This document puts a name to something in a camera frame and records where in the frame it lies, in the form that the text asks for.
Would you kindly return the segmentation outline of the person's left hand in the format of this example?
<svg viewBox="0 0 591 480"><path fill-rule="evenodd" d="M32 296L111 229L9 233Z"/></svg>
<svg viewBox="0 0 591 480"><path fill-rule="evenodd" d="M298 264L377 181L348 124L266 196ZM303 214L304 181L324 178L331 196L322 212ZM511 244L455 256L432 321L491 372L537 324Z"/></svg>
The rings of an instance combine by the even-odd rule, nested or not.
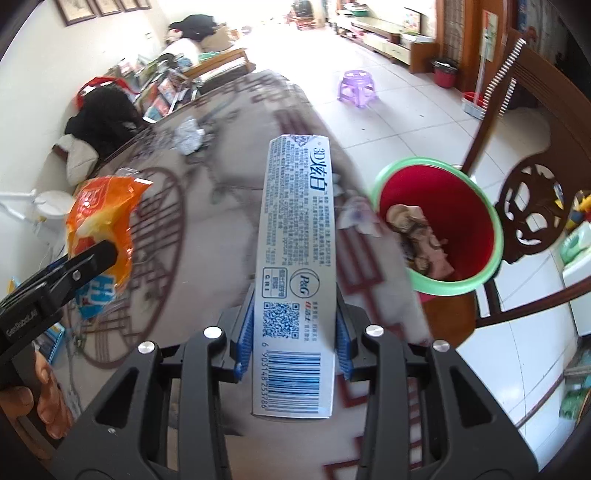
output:
<svg viewBox="0 0 591 480"><path fill-rule="evenodd" d="M73 417L65 403L52 367L45 357L35 352L34 371L41 384L37 400L24 386L5 389L1 392L1 409L6 414L21 440L32 450L38 447L33 438L19 425L18 418L26 416L36 407L36 413L43 422L46 432L55 440L64 438L73 425Z"/></svg>

